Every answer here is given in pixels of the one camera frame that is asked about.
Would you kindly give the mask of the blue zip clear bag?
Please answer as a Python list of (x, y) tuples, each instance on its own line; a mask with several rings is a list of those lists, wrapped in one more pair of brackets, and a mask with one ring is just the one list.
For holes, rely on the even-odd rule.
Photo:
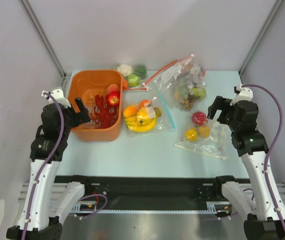
[(122, 122), (129, 136), (176, 129), (167, 104), (158, 90), (125, 96)]

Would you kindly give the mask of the yellow fake banana bunch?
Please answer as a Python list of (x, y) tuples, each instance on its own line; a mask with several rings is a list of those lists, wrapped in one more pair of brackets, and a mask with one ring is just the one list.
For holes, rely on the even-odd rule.
[(124, 119), (126, 127), (136, 133), (145, 133), (156, 127), (157, 118), (162, 116), (159, 107), (142, 107), (135, 116)]

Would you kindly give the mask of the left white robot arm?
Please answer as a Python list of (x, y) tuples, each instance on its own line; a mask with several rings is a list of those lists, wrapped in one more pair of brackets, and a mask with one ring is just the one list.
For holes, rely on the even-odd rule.
[(42, 124), (30, 146), (31, 171), (25, 204), (17, 224), (7, 229), (9, 240), (60, 239), (63, 224), (76, 202), (88, 200), (93, 194), (88, 177), (73, 175), (62, 195), (50, 207), (55, 178), (71, 129), (91, 119), (79, 97), (74, 100), (79, 112), (52, 95), (46, 98), (52, 103), (44, 106)]

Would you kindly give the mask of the fake yellow lemon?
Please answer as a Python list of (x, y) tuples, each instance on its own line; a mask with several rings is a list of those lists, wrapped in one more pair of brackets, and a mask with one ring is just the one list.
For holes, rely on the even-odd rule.
[(135, 116), (138, 112), (139, 108), (136, 105), (129, 105), (123, 110), (123, 117), (128, 118)]

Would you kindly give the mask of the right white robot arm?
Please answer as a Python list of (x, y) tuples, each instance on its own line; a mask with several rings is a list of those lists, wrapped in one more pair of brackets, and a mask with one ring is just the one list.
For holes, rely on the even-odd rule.
[(231, 175), (216, 178), (214, 197), (230, 201), (243, 219), (248, 240), (285, 240), (285, 205), (273, 177), (266, 139), (257, 130), (258, 105), (249, 100), (233, 103), (217, 96), (208, 108), (208, 119), (213, 119), (218, 110), (217, 121), (231, 130), (232, 145), (246, 168), (254, 199)]

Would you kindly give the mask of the fake orange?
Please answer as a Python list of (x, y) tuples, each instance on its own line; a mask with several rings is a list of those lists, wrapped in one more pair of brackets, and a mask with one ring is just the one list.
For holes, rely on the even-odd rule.
[(139, 103), (139, 107), (143, 108), (143, 107), (152, 107), (153, 104), (150, 100), (148, 99), (143, 99), (140, 103)]

